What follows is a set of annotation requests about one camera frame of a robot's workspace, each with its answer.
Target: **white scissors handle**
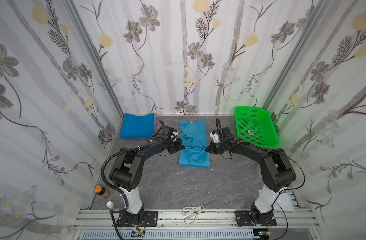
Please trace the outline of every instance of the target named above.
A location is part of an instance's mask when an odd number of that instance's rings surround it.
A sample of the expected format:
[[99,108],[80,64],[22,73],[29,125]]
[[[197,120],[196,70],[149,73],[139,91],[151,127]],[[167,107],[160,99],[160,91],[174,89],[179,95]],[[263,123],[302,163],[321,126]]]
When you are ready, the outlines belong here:
[[180,212],[183,216],[189,215],[185,218],[184,223],[189,225],[195,222],[195,220],[198,218],[198,215],[205,209],[203,205],[200,205],[199,207],[184,207]]

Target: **wall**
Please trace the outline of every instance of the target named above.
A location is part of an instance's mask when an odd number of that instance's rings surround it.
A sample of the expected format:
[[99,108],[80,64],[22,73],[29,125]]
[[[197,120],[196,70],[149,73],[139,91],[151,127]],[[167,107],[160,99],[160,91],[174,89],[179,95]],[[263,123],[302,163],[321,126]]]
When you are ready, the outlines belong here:
[[74,0],[123,110],[262,106],[313,0]]
[[87,207],[119,124],[100,81],[61,1],[0,1],[0,238],[64,239]]
[[332,1],[269,111],[301,204],[328,239],[366,239],[366,0]]

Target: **white bottle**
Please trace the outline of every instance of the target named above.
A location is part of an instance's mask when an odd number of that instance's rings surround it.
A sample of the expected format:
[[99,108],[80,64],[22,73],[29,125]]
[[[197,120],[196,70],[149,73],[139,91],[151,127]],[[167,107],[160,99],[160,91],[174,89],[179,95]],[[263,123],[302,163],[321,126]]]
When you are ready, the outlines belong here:
[[108,201],[106,206],[109,208],[109,209],[113,209],[113,202],[111,201]]

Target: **brown bottle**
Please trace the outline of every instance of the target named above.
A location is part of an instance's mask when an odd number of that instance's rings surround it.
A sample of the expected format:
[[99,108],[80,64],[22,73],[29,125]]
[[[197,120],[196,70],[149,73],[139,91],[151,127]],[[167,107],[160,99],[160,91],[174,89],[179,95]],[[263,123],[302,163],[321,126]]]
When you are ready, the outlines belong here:
[[95,188],[95,192],[98,196],[102,197],[102,198],[105,198],[107,197],[110,192],[108,191],[108,189],[105,189],[105,187],[101,187],[101,186],[97,186]]

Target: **plastic basket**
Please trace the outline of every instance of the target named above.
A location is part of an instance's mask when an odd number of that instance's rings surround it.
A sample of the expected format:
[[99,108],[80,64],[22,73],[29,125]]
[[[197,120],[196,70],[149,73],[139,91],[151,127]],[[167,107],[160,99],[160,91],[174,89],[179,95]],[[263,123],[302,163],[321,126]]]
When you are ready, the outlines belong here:
[[263,108],[240,106],[235,109],[238,137],[264,148],[279,145],[270,113]]

